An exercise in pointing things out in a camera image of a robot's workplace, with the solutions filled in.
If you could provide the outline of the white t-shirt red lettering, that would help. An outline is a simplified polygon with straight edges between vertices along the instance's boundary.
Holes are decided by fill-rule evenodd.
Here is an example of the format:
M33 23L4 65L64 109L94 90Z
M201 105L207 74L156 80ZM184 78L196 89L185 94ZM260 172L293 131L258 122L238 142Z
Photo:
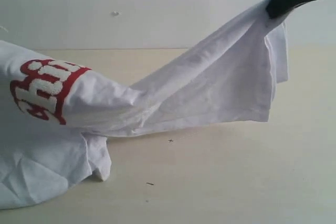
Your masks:
M239 14L131 86L90 68L1 42L1 208L106 180L108 137L235 121L266 122L288 80L285 16L266 1Z

